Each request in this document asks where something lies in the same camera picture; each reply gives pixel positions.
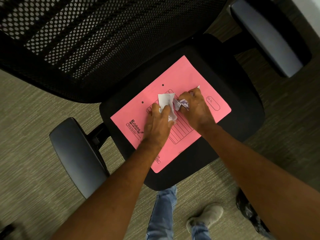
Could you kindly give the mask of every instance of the hand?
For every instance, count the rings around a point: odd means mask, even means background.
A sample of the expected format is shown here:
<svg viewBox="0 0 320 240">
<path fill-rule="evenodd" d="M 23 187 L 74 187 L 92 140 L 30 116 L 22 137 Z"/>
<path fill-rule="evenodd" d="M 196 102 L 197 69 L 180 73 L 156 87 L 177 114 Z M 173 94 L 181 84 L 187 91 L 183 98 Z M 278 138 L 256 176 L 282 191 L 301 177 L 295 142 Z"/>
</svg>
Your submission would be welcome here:
<svg viewBox="0 0 320 240">
<path fill-rule="evenodd" d="M 179 96 L 179 100 L 182 99 L 188 102 L 189 110 L 181 106 L 180 111 L 186 117 L 191 127 L 200 135 L 204 133 L 208 125 L 216 124 L 199 88 L 194 88 L 189 92 L 182 93 Z"/>
<path fill-rule="evenodd" d="M 159 112 L 159 109 L 160 106 L 158 104 L 152 105 L 144 126 L 143 141 L 149 141 L 162 148 L 169 137 L 174 121 L 168 122 L 168 116 L 171 111 L 170 106 L 166 105 L 162 113 Z"/>
</svg>

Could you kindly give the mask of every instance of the beige shoe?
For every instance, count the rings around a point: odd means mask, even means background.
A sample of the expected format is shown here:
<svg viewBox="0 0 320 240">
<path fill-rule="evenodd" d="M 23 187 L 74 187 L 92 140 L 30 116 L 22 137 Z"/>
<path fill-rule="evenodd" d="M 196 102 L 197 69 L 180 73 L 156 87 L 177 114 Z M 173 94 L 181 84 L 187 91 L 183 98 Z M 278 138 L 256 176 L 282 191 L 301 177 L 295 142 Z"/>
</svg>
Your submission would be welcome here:
<svg viewBox="0 0 320 240">
<path fill-rule="evenodd" d="M 191 217 L 186 222 L 186 228 L 188 232 L 191 233 L 192 227 L 200 222 L 204 223 L 206 227 L 209 228 L 221 218 L 222 214 L 223 208 L 221 205 L 215 203 L 207 205 L 200 216 Z"/>
</svg>

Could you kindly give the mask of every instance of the person's left arm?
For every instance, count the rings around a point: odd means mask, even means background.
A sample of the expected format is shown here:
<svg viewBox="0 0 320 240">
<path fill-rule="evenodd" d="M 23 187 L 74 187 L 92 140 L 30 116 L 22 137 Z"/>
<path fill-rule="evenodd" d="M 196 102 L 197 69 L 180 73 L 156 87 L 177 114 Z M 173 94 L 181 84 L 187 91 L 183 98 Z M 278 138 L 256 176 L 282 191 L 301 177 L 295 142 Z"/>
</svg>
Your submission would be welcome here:
<svg viewBox="0 0 320 240">
<path fill-rule="evenodd" d="M 152 105 L 137 150 L 62 224 L 53 240 L 124 238 L 146 175 L 174 124 L 168 122 L 170 107 L 161 114 L 159 108 Z"/>
</svg>

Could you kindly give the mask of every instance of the jeans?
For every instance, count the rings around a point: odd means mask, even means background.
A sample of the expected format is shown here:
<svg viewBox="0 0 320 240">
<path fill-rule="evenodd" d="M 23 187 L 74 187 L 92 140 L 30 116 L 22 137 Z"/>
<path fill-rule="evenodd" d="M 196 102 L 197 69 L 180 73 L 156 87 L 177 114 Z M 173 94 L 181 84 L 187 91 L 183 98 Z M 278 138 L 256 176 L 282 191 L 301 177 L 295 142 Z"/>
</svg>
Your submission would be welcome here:
<svg viewBox="0 0 320 240">
<path fill-rule="evenodd" d="M 177 187 L 158 191 L 153 211 L 151 213 L 146 240 L 172 240 L 173 212 L 177 204 Z M 192 227 L 192 240 L 211 240 L 207 227 L 199 223 Z"/>
</svg>

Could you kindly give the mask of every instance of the black mesh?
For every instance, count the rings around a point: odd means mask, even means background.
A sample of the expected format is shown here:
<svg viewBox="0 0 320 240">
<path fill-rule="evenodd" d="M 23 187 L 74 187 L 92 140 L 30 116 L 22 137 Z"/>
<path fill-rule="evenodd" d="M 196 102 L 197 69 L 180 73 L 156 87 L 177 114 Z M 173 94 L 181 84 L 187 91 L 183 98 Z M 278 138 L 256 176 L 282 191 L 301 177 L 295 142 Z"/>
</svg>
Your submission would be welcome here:
<svg viewBox="0 0 320 240">
<path fill-rule="evenodd" d="M 23 61 L 10 64 L 9 52 L 0 62 L 3 69 L 58 96 L 101 102 L 134 69 L 204 31 L 225 2 L 0 0 L 0 30 L 11 38 L 1 45 L 15 46 L 34 61 L 29 71 Z"/>
</svg>

